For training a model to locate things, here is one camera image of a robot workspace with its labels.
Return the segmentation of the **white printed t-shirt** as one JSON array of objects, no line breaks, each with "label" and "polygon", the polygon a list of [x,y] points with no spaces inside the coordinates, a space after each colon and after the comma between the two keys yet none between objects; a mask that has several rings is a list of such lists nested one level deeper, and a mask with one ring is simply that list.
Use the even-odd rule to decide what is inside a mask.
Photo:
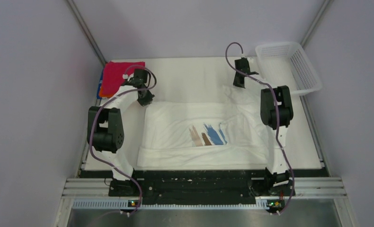
[{"label": "white printed t-shirt", "polygon": [[165,169],[261,169],[268,132],[260,91],[223,87],[220,103],[156,102],[145,112],[137,166]]}]

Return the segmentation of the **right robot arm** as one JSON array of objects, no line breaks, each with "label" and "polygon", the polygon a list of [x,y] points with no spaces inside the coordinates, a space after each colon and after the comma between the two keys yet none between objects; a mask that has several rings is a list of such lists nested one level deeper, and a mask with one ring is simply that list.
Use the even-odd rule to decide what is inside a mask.
[{"label": "right robot arm", "polygon": [[294,195],[295,175],[285,151],[288,127],[294,117],[290,88],[287,85],[274,87],[255,78],[259,73],[251,71],[249,60],[240,57],[231,66],[235,71],[233,85],[245,87],[249,78],[263,85],[260,91],[260,119],[270,136],[270,148],[265,168],[264,189],[270,195]]}]

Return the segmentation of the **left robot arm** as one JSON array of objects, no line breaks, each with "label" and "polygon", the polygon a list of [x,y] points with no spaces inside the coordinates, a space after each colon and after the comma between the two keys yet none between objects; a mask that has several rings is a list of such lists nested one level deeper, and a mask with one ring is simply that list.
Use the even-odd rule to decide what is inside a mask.
[{"label": "left robot arm", "polygon": [[[133,70],[130,77],[127,72]],[[154,73],[145,66],[131,65],[123,74],[125,80],[119,90],[103,105],[92,106],[88,110],[87,143],[90,155],[108,165],[113,172],[113,180],[120,183],[120,190],[127,196],[142,196],[142,187],[132,177],[134,168],[123,155],[122,146],[125,132],[122,115],[135,102],[145,107],[153,102],[151,92],[157,84]]]}]

